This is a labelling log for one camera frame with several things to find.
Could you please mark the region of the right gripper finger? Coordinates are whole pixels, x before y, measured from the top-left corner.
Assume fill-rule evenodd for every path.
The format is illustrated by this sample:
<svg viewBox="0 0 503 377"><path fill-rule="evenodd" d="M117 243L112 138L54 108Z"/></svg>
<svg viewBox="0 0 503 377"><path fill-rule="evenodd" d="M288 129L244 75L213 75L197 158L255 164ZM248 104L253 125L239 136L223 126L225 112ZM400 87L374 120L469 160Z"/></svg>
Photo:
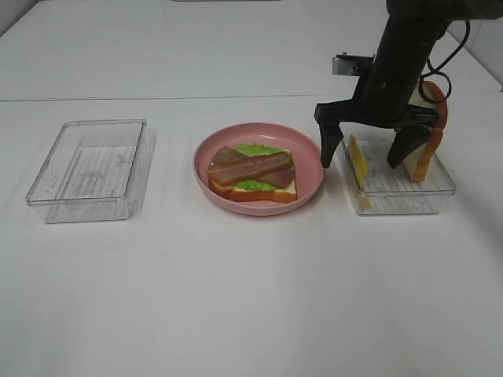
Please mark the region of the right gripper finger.
<svg viewBox="0 0 503 377"><path fill-rule="evenodd" d="M430 136L431 131L424 125L408 126L398 131L387 154L390 168L397 168L414 150L427 143Z"/></svg>
<svg viewBox="0 0 503 377"><path fill-rule="evenodd" d="M343 140L343 133L340 129L339 121L324 121L319 124L321 137L321 165L329 168L334 153Z"/></svg>

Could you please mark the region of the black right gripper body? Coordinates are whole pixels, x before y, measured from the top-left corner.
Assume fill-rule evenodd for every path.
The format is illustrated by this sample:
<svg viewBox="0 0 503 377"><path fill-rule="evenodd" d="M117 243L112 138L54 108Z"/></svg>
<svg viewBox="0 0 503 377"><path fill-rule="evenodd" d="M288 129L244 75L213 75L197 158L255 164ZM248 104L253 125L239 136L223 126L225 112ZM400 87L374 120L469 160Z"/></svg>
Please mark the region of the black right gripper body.
<svg viewBox="0 0 503 377"><path fill-rule="evenodd" d="M414 126L435 127L440 114L409 102L417 88L415 82L372 82L367 72L360 76L349 100L320 103L314 118L317 123L360 123L395 131Z"/></svg>

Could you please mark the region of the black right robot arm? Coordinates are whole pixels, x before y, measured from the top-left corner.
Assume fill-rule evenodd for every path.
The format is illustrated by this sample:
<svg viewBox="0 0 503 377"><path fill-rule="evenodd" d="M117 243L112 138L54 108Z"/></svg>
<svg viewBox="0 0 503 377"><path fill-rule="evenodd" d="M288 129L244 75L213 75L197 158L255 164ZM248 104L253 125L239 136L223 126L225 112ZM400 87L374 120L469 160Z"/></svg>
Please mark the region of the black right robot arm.
<svg viewBox="0 0 503 377"><path fill-rule="evenodd" d="M422 87L421 73L434 44L455 20L502 16L500 1L388 1L386 7L389 18L377 54L362 69L353 97L315 108L323 167L329 167L343 140L341 122L393 129L396 135L387 155L391 168L433 141L439 113L409 100Z"/></svg>

